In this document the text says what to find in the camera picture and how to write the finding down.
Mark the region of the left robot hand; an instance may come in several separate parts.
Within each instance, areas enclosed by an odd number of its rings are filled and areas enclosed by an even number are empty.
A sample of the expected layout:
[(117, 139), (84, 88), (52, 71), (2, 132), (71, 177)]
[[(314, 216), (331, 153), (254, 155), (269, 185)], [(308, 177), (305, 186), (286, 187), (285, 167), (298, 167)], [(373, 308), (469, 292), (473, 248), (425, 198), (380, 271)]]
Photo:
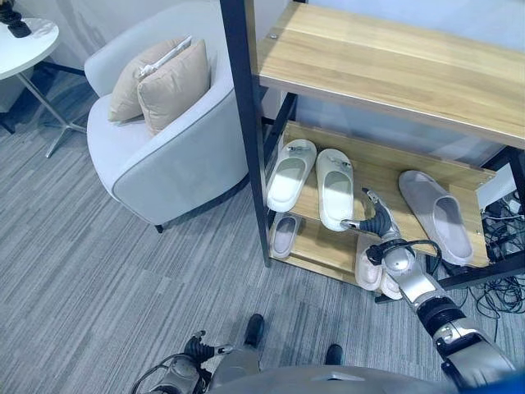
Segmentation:
[(229, 344), (210, 346), (203, 343), (205, 335), (205, 330), (199, 330), (185, 344), (184, 353), (191, 357), (194, 362), (202, 364), (216, 356), (230, 354), (234, 350), (233, 346)]

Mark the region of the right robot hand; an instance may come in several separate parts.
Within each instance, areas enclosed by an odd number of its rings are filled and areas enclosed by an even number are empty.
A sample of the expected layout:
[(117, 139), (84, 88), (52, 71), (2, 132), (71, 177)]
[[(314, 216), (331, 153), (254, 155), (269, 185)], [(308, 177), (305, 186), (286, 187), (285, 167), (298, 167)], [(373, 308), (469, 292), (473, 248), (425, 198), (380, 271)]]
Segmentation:
[(391, 211), (381, 197), (375, 191), (366, 187), (362, 188), (362, 192), (368, 197), (373, 205), (375, 211), (373, 217), (362, 221), (344, 219), (340, 221), (340, 225), (344, 229), (353, 228), (369, 232), (382, 239), (400, 239), (401, 231)]

